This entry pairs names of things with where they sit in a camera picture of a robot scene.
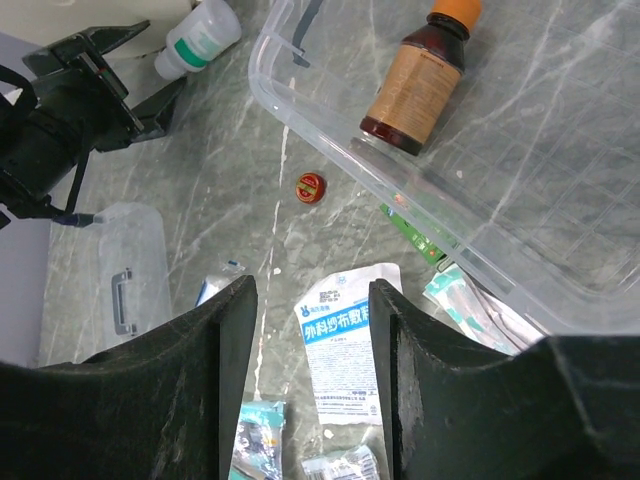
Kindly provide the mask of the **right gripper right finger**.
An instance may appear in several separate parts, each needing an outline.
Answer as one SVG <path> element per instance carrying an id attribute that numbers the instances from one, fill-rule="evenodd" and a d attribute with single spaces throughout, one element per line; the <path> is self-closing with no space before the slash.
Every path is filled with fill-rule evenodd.
<path id="1" fill-rule="evenodd" d="M 509 356 L 369 286 L 394 479 L 635 479 L 639 340 L 550 336 Z"/>

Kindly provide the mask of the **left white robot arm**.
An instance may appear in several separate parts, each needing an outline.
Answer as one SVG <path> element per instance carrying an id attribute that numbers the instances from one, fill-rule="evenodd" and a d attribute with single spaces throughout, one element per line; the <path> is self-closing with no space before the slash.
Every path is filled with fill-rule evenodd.
<path id="1" fill-rule="evenodd" d="M 167 135 L 185 79 L 130 108 L 128 90 L 104 58 L 149 25 L 87 28 L 31 52 L 22 61 L 34 80 L 1 69 L 2 82 L 20 91 L 15 102 L 1 101 L 3 226 L 12 218 L 91 225 L 93 215 L 76 210 L 90 153 Z"/>

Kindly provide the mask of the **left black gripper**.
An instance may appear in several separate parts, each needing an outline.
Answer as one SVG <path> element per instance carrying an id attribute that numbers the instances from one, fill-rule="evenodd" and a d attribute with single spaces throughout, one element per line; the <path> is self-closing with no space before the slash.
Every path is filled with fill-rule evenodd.
<path id="1" fill-rule="evenodd" d="M 144 20 L 129 26 L 92 27 L 22 57 L 35 75 L 39 97 L 67 86 L 97 103 L 108 128 L 99 134 L 98 150 L 117 150 L 134 141 L 165 137 L 170 130 L 178 96 L 187 79 L 179 78 L 134 107 L 125 103 L 129 91 L 105 60 L 105 55 L 129 42 L 150 26 Z"/>

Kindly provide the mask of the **brown orange-cap bottle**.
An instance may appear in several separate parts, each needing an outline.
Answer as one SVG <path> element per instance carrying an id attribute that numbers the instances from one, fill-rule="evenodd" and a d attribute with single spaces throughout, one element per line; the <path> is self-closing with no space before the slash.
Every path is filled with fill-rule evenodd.
<path id="1" fill-rule="evenodd" d="M 464 47 L 482 10 L 476 0 L 436 1 L 426 24 L 401 41 L 360 130 L 418 155 L 464 74 Z"/>

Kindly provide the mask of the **white blue gauze packet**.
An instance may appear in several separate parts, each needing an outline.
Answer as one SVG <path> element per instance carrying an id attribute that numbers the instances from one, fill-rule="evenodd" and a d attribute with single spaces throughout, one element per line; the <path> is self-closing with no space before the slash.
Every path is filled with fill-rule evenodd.
<path id="1" fill-rule="evenodd" d="M 377 279 L 402 289 L 399 266 L 378 263 L 319 280 L 295 305 L 322 425 L 382 423 L 369 328 Z"/>

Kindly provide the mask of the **white green-label bottle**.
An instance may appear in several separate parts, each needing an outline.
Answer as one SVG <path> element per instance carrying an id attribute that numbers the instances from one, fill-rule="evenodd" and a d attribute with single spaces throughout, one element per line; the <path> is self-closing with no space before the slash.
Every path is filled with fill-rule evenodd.
<path id="1" fill-rule="evenodd" d="M 241 38 L 241 25 L 226 1 L 204 0 L 166 35 L 154 61 L 165 80 L 202 71 Z"/>

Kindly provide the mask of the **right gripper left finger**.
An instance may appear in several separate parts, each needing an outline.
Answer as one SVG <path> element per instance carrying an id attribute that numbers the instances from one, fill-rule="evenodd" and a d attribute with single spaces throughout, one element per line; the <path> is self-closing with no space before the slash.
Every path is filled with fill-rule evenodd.
<path id="1" fill-rule="evenodd" d="M 1 367 L 5 479 L 225 479 L 257 316 L 243 276 L 78 363 Z"/>

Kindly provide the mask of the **clear plastic medicine box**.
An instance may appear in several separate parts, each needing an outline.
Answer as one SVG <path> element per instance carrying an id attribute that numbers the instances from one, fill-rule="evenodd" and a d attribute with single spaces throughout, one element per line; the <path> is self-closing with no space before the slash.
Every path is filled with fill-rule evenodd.
<path id="1" fill-rule="evenodd" d="M 259 103 L 553 334 L 639 331 L 639 5 L 487 1 L 418 156 L 359 128 L 427 1 L 276 1 Z"/>

